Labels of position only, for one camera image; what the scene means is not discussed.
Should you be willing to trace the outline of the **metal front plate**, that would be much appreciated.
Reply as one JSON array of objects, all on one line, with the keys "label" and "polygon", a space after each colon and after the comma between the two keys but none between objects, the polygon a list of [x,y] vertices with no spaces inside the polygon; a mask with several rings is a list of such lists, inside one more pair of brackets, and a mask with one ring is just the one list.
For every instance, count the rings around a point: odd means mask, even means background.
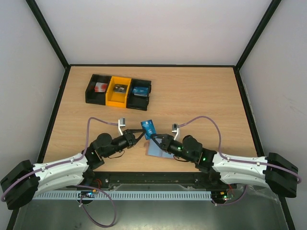
[{"label": "metal front plate", "polygon": [[247,192],[237,203],[210,201],[91,202],[82,210],[75,200],[34,200],[20,209],[16,230],[96,230],[115,222],[115,230],[285,230],[278,201]]}]

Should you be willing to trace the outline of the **black stripe back card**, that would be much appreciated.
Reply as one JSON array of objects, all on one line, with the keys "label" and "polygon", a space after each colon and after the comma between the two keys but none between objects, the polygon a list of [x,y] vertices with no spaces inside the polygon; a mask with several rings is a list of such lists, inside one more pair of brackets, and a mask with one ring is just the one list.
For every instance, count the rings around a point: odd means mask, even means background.
[{"label": "black stripe back card", "polygon": [[126,93],[128,86],[124,84],[115,84],[113,87],[113,92],[116,93]]}]

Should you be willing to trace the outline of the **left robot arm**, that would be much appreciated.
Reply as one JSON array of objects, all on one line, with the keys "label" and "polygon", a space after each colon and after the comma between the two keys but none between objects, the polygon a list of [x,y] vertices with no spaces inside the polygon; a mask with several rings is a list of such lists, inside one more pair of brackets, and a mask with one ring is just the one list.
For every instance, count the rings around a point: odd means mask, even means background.
[{"label": "left robot arm", "polygon": [[35,164],[21,161],[1,179],[0,199],[9,210],[14,210],[42,193],[83,184],[92,177],[94,169],[105,163],[105,158],[132,148],[144,134],[143,129],[126,129],[116,138],[102,133],[86,149],[69,158]]}]

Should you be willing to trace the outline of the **blue VIP card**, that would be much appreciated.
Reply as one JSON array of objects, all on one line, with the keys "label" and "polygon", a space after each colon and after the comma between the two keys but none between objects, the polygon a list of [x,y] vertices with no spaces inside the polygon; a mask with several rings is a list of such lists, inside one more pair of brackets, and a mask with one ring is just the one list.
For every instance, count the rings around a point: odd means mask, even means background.
[{"label": "blue VIP card", "polygon": [[135,86],[132,89],[132,94],[135,96],[146,97],[149,92],[148,87]]},{"label": "blue VIP card", "polygon": [[152,120],[146,120],[141,122],[142,129],[145,130],[145,139],[150,140],[151,134],[156,134],[155,126]]}]

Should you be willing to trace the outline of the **black bin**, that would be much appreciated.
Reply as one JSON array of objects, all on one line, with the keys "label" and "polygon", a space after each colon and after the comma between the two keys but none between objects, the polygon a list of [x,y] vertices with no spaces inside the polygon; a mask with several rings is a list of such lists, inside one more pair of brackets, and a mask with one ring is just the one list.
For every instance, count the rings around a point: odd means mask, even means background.
[{"label": "black bin", "polygon": [[106,92],[110,81],[109,75],[93,74],[85,91],[85,102],[106,105]]},{"label": "black bin", "polygon": [[[135,86],[148,87],[149,92],[146,97],[135,96],[132,94],[132,89]],[[141,79],[132,79],[130,84],[130,89],[127,97],[127,106],[128,109],[136,109],[147,111],[147,107],[149,104],[149,98],[152,88],[152,82],[150,80],[141,80]]]}]

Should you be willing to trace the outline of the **right black bin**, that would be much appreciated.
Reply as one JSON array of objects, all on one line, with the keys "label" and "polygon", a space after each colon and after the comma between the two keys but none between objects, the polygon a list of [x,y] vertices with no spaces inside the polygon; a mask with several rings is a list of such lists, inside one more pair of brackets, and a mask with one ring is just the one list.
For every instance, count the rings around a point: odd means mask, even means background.
[{"label": "right black bin", "polygon": [[[149,92],[146,97],[135,96],[132,94],[132,89],[135,86],[148,87]],[[150,80],[141,80],[141,79],[132,79],[130,84],[130,89],[127,97],[127,106],[128,109],[136,109],[147,111],[147,107],[149,104],[149,98],[152,88],[152,82]]]}]

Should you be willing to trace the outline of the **black aluminium frame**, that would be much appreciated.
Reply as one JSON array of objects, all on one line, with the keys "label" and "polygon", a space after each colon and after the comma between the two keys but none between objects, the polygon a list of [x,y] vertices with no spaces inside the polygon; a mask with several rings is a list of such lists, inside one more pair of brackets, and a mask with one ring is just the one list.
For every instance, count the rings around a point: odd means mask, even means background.
[{"label": "black aluminium frame", "polygon": [[[234,66],[232,65],[171,65],[171,64],[68,64],[66,58],[64,57],[63,52],[61,51],[48,23],[46,22],[37,2],[35,0],[26,0],[27,5],[29,6],[32,14],[35,16],[37,22],[39,23],[40,27],[42,28],[45,36],[47,37],[47,39],[49,40],[52,48],[54,49],[54,51],[56,52],[60,62],[62,63],[62,65],[65,68],[65,72],[62,78],[62,82],[61,85],[59,87],[59,92],[55,101],[55,105],[53,107],[52,110],[52,114],[48,123],[48,127],[47,127],[47,131],[43,140],[43,144],[40,150],[40,153],[38,155],[38,161],[42,162],[43,158],[45,157],[46,154],[46,150],[47,150],[47,144],[49,143],[50,137],[51,137],[51,131],[53,129],[53,126],[55,124],[55,119],[59,110],[59,106],[60,106],[60,102],[62,100],[62,96],[64,93],[64,89],[67,83],[67,79],[68,79],[68,75],[69,75],[69,71],[73,66],[83,66],[83,67],[93,67],[93,66],[98,66],[98,67],[145,67],[145,68],[149,68],[149,67],[205,67],[205,68],[233,68],[234,70],[234,74],[235,74],[235,78],[236,78],[236,82],[237,82],[237,86],[240,92],[240,96],[241,96],[241,100],[244,106],[244,110],[247,116],[247,121],[248,121],[248,125],[249,125],[249,129],[251,131],[251,135],[253,138],[253,142],[254,145],[256,147],[256,153],[258,156],[262,156],[264,155],[264,151],[263,151],[263,147],[262,144],[260,142],[260,138],[259,138],[259,134],[256,128],[256,123],[254,121],[254,116],[252,115],[252,110],[250,107],[250,102],[248,102],[248,96],[246,93],[246,90],[243,86],[243,81],[240,75],[240,70],[243,67],[245,61],[247,60],[247,58],[249,57],[252,49],[254,48],[255,44],[257,43],[257,41],[259,40],[261,34],[263,33],[263,31],[265,30],[267,24],[269,23],[269,21],[271,20],[272,16],[274,15],[274,13],[276,12],[278,6],[280,5],[280,3],[282,2],[282,0],[272,0],[271,3],[269,4],[264,16],[262,17],[261,21],[259,22],[255,32],[253,33],[251,39],[249,40],[246,48],[243,51],[243,54],[241,55],[238,63]],[[132,179],[145,179],[146,176],[149,176],[149,179],[154,179],[153,182],[156,182],[158,184],[162,183],[162,179],[171,179],[171,178],[176,178],[176,176],[178,177],[179,175],[183,175],[186,179],[190,178],[192,175],[200,175],[200,172],[198,173],[191,173],[191,172],[111,172],[110,175],[114,176],[114,175],[127,175],[129,176],[129,178],[131,177]],[[295,225],[293,222],[293,219],[291,217],[291,213],[288,207],[288,204],[286,202],[286,199],[284,196],[280,196],[278,195],[278,200],[281,202],[281,208],[283,210],[283,215],[285,218],[285,222],[287,224],[287,228],[289,230],[295,230]],[[13,230],[17,225],[16,225],[16,221],[18,220],[18,216],[21,216],[20,214],[20,208],[19,209],[15,209],[12,211],[8,226],[7,226],[7,230]]]}]

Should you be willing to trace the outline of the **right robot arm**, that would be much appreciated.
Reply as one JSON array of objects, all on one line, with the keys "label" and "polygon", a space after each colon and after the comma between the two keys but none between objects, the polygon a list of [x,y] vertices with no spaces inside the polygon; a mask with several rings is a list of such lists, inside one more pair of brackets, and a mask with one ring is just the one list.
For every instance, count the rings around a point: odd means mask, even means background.
[{"label": "right robot arm", "polygon": [[169,134],[152,134],[151,139],[164,152],[194,163],[203,173],[212,173],[209,182],[213,187],[247,184],[270,188],[287,198],[297,195],[298,168],[277,153],[251,158],[223,154],[204,148],[191,135],[185,136],[182,142]]}]

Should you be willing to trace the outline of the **left black bin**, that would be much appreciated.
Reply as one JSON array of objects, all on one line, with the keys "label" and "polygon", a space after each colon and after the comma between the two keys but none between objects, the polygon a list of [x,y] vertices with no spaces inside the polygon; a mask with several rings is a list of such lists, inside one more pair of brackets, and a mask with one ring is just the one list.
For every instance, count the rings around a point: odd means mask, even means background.
[{"label": "left black bin", "polygon": [[85,102],[106,105],[106,92],[110,81],[109,75],[93,74],[85,91]]}]

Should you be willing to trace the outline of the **yellow bin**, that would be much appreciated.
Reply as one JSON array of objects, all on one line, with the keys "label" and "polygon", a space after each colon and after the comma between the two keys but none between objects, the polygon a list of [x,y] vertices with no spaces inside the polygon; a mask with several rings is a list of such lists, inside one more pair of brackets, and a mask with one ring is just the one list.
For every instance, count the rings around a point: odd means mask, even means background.
[{"label": "yellow bin", "polygon": [[[128,92],[130,89],[131,80],[132,78],[127,78],[127,77],[119,77],[119,76],[111,77],[111,81],[110,81],[110,84],[106,92],[106,105],[107,106],[126,108],[127,97],[128,97]],[[113,87],[115,84],[127,85],[128,88],[127,88],[126,93],[113,92]]]}]

